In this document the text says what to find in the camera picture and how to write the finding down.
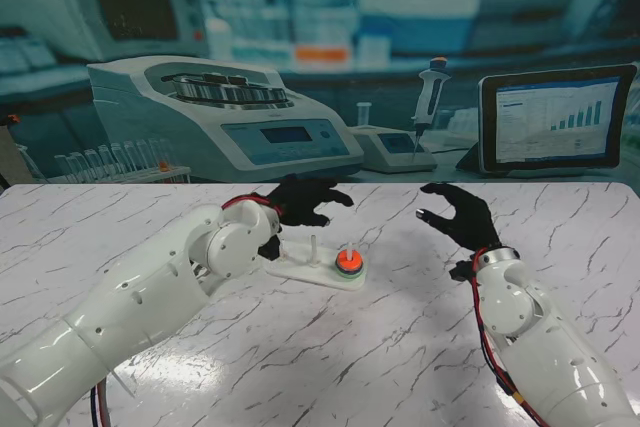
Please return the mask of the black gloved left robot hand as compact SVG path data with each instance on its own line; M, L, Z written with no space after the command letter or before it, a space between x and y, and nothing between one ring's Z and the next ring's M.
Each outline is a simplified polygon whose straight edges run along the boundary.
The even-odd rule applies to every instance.
M330 178L287 177L266 199L279 212L280 223L286 226L325 227L330 219L315 212L321 204L337 203L352 207L352 198L337 189L338 183Z

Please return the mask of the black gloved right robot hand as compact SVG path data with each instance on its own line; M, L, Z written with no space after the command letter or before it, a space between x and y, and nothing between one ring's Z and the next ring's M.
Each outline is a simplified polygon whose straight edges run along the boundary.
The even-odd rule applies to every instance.
M418 209L416 217L430 227L450 237L460 247L473 252L502 247L489 206L483 199L447 183L429 183L422 186L420 191L443 197L455 209L451 219L426 209Z

